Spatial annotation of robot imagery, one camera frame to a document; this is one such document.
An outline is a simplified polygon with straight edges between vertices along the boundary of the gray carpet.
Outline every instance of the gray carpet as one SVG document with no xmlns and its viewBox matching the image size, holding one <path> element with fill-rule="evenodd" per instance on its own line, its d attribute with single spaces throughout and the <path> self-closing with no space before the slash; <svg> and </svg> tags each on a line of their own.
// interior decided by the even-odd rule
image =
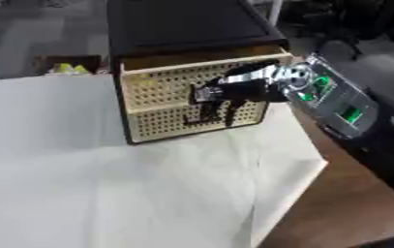
<svg viewBox="0 0 394 248">
<path fill-rule="evenodd" d="M 32 75 L 38 55 L 107 55 L 106 1 L 67 0 L 62 9 L 37 0 L 0 8 L 0 78 Z"/>
</svg>

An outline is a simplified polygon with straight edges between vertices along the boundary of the chair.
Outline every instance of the chair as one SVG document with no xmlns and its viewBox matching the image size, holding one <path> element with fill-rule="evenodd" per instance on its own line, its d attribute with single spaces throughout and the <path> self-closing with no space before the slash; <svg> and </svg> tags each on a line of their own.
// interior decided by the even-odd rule
<svg viewBox="0 0 394 248">
<path fill-rule="evenodd" d="M 312 0 L 299 3 L 294 8 L 293 23 L 298 28 L 298 37 L 317 34 L 316 53 L 332 41 L 341 41 L 353 50 L 352 60 L 362 53 L 357 47 L 359 40 L 352 29 L 344 25 L 346 8 L 344 0 Z"/>
</svg>

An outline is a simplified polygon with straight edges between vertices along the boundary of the black plastic part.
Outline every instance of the black plastic part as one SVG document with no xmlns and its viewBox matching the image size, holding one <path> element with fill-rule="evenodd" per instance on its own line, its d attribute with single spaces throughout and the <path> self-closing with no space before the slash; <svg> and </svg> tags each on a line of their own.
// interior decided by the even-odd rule
<svg viewBox="0 0 394 248">
<path fill-rule="evenodd" d="M 227 108 L 226 113 L 226 127 L 232 126 L 234 123 L 234 116 L 237 113 L 237 110 L 246 104 L 244 100 L 232 101 L 231 104 Z"/>
<path fill-rule="evenodd" d="M 362 137 L 343 139 L 327 129 L 322 130 L 352 157 L 394 189 L 394 103 L 371 91 L 379 103 L 379 119 Z"/>
<path fill-rule="evenodd" d="M 265 67 L 268 67 L 270 65 L 277 65 L 279 63 L 280 63 L 280 61 L 278 59 L 269 59 L 269 60 L 265 60 L 265 61 L 261 61 L 261 62 L 257 62 L 257 63 L 244 65 L 244 66 L 229 70 L 228 72 L 226 72 L 225 77 L 248 74 L 248 73 L 263 69 Z"/>
<path fill-rule="evenodd" d="M 245 0 L 109 0 L 111 52 L 141 56 L 279 45 L 287 39 Z"/>
</svg>

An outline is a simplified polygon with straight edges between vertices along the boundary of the white paper sheet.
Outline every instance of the white paper sheet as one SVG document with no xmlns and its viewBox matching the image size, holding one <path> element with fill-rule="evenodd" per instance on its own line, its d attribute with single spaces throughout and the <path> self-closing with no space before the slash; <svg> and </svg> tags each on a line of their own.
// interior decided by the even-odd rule
<svg viewBox="0 0 394 248">
<path fill-rule="evenodd" d="M 0 248 L 256 247 L 324 165 L 284 104 L 129 146 L 109 76 L 0 80 Z"/>
</svg>

